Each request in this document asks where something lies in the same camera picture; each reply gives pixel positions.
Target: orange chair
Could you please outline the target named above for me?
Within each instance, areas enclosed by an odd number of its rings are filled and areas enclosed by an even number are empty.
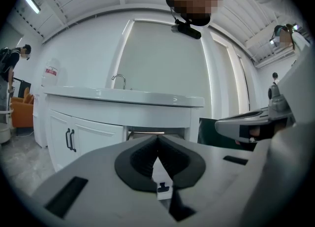
[[[15,128],[33,127],[33,102],[34,96],[24,92],[24,98],[13,97],[11,99],[12,125]]]

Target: black slot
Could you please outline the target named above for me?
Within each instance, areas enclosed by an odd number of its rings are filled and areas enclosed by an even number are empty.
[[[79,196],[88,180],[73,177],[45,206],[54,215],[63,218]]]
[[[234,157],[234,156],[225,156],[223,158],[225,161],[228,161],[228,162],[233,162],[233,163],[237,163],[237,164],[240,164],[240,165],[246,165],[248,160],[247,159],[242,159],[242,158],[238,158],[238,157]]]

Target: ceiling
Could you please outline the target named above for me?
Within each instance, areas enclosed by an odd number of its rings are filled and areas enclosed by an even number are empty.
[[[34,0],[41,11],[36,14],[24,0],[13,9],[32,27],[43,42],[73,23],[97,13],[128,8],[168,10],[165,0]],[[294,23],[286,16],[259,6],[254,0],[224,0],[212,15],[210,26],[225,30],[252,56],[255,65],[280,57],[269,43],[275,25]],[[283,56],[290,55],[287,50]]]

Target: faucet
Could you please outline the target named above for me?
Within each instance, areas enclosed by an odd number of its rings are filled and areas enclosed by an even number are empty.
[[[126,89],[126,78],[125,78],[123,75],[121,75],[121,74],[116,74],[116,75],[114,75],[114,76],[112,77],[112,80],[115,80],[115,78],[116,78],[117,76],[120,76],[120,77],[122,77],[122,78],[124,79],[124,90],[125,90],[125,89]]]

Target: floor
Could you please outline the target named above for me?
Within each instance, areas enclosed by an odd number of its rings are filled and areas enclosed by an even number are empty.
[[[30,132],[19,134],[1,145],[0,163],[14,186],[31,195],[48,177],[55,173],[48,148],[41,148]]]

